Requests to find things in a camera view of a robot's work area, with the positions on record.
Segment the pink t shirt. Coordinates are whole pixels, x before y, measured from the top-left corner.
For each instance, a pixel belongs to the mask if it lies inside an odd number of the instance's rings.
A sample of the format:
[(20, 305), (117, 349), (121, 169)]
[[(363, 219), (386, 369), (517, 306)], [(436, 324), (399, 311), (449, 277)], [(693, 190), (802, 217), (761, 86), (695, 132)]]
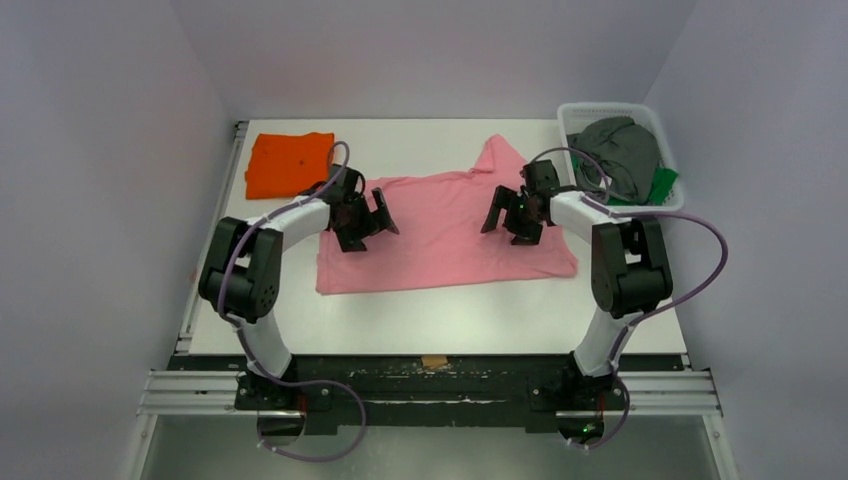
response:
[(320, 236), (316, 290), (322, 295), (377, 293), (497, 281), (573, 278), (578, 260), (560, 228), (546, 228), (535, 246), (512, 244), (499, 227), (482, 233), (495, 189), (516, 190), (526, 161), (501, 135), (483, 144), (467, 171), (367, 182), (384, 194), (399, 232), (365, 239), (345, 253), (333, 232)]

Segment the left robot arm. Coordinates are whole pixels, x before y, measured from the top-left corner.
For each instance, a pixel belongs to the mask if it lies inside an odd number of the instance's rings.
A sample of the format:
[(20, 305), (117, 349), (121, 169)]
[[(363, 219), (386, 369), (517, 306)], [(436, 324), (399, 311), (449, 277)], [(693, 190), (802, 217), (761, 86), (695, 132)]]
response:
[(363, 175), (342, 165), (330, 173), (262, 216), (218, 220), (199, 275), (199, 296), (234, 328), (248, 371), (263, 377), (260, 397), (275, 409), (292, 405), (299, 386), (314, 384), (287, 373), (293, 354), (275, 318), (283, 254), (324, 231), (335, 234), (345, 253), (366, 251), (366, 238), (378, 233), (399, 232), (381, 188), (366, 192)]

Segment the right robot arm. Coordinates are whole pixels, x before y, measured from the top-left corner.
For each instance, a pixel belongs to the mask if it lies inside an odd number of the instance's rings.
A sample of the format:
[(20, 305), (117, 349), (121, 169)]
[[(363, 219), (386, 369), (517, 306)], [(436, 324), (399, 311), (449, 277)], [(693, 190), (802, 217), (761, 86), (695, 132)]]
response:
[(612, 387), (633, 321), (656, 311), (673, 290), (662, 227), (651, 215), (624, 216), (562, 186), (551, 161), (526, 164), (523, 185), (495, 188), (482, 233), (497, 227), (512, 244), (535, 246), (547, 227), (564, 227), (590, 245), (590, 287), (596, 304), (587, 332), (569, 354), (558, 391), (576, 407)]

